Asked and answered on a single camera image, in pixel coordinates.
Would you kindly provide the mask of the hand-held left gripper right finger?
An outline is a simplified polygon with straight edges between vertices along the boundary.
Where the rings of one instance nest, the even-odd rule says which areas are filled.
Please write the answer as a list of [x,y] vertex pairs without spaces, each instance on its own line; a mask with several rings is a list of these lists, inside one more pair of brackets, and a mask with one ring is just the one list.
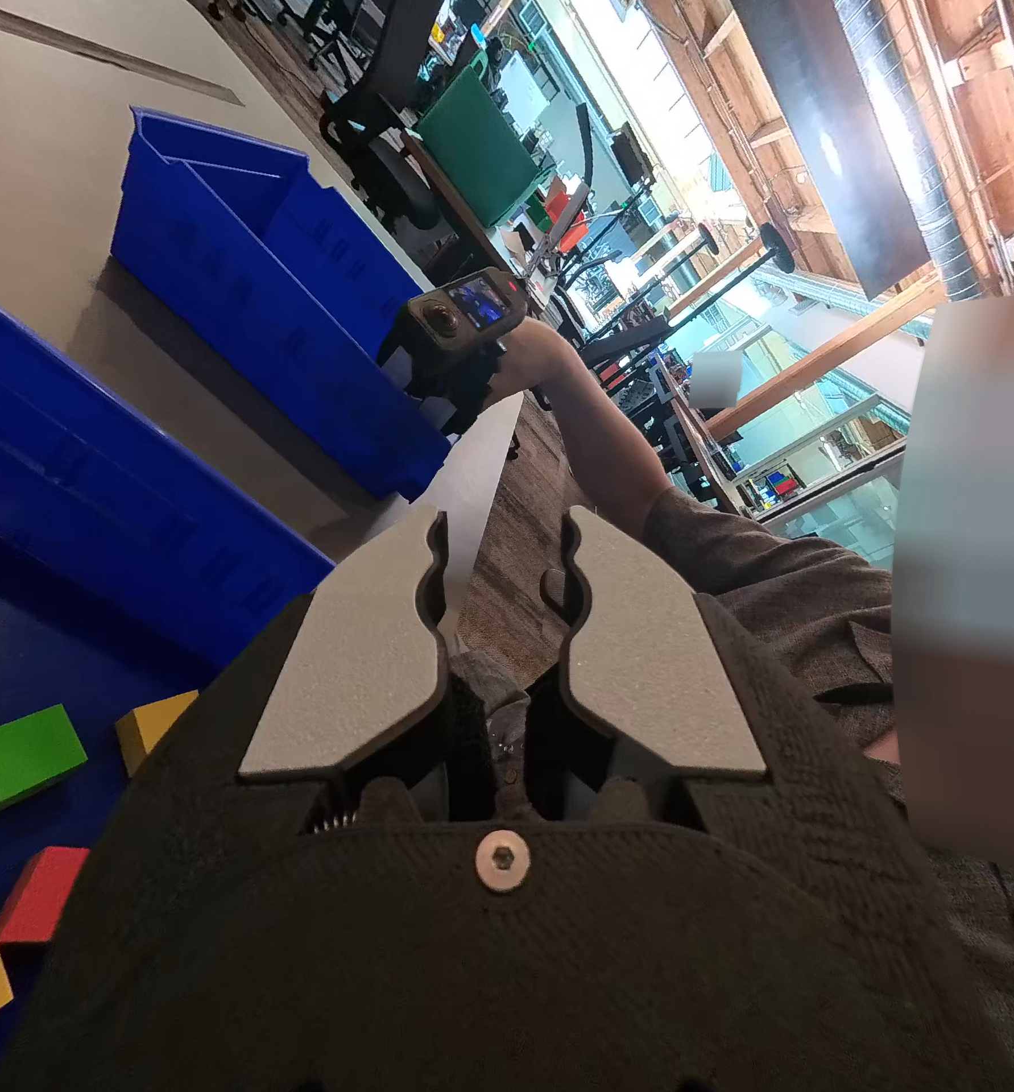
[[580,820],[611,785],[651,819],[700,824],[691,786],[768,776],[692,586],[586,508],[562,518],[562,589],[541,593],[568,631],[529,690],[525,786],[545,818]]

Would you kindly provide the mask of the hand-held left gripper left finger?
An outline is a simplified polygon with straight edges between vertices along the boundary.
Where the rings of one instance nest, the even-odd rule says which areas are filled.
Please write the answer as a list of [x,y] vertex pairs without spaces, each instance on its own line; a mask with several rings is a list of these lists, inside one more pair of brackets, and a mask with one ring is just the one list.
[[411,509],[313,592],[238,767],[249,785],[313,784],[313,824],[353,820],[378,778],[438,820],[484,820],[496,775],[484,705],[453,675],[448,515]]

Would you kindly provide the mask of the blue plastic bin with cubes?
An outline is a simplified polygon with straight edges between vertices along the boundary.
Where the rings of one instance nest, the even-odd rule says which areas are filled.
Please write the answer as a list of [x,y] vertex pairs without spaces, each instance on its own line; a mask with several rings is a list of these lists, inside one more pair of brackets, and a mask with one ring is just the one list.
[[417,499],[451,444],[377,353],[418,281],[305,152],[131,112],[111,256],[363,489]]

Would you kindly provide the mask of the green wooden cube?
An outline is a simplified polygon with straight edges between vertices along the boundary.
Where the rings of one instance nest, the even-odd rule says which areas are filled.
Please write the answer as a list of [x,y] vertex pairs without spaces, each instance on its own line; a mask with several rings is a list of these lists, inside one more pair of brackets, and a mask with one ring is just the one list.
[[90,760],[63,704],[0,725],[0,812],[73,774]]

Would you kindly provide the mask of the red wooden cube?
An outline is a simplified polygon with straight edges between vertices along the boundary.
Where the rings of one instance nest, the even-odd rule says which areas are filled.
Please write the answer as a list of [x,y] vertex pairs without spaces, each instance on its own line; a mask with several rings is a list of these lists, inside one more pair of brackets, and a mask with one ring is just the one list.
[[50,845],[24,866],[0,911],[0,947],[51,942],[90,848]]

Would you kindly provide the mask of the person's right forearm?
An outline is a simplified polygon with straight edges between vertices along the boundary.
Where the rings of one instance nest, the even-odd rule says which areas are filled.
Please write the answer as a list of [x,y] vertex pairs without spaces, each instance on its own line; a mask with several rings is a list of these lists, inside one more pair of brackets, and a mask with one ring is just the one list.
[[672,490],[660,456],[563,339],[554,336],[552,361],[537,384],[582,491],[598,514],[642,539],[653,508]]

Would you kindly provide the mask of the person's right hand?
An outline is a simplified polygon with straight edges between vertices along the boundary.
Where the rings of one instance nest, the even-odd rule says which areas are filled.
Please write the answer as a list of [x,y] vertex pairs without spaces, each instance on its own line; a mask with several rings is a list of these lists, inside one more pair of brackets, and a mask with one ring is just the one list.
[[488,382],[485,408],[530,389],[540,390],[542,401],[552,405],[557,390],[582,365],[565,339],[534,318],[523,319],[501,344],[503,353]]

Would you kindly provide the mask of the green mat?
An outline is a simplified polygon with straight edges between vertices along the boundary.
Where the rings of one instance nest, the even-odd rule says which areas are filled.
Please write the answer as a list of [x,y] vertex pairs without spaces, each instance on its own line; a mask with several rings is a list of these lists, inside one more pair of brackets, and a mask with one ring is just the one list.
[[472,68],[449,84],[415,131],[485,228],[508,219],[539,183],[539,166]]

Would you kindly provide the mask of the black office chair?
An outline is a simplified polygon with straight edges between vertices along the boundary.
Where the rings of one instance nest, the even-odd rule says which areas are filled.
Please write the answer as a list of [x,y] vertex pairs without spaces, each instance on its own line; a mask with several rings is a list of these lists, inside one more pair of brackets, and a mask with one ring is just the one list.
[[401,217],[418,230],[432,229],[440,219],[431,188],[387,140],[387,132],[406,130],[403,114],[415,100],[439,7],[436,1],[394,2],[363,75],[338,100],[322,99],[321,136],[390,233]]

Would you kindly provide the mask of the black ceiling panel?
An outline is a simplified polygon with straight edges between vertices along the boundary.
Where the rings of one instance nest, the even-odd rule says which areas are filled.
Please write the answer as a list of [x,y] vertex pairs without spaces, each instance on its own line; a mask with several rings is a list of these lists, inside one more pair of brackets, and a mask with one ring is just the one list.
[[930,261],[831,1],[733,1],[782,116],[866,295]]

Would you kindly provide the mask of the spiral silver ceiling duct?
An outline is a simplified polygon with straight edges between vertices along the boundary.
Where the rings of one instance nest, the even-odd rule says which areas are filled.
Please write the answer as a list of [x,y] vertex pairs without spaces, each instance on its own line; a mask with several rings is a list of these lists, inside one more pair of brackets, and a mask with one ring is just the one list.
[[836,1],[834,7],[917,228],[949,299],[979,298],[982,290],[978,273],[950,204],[946,183],[884,7],[879,1]]

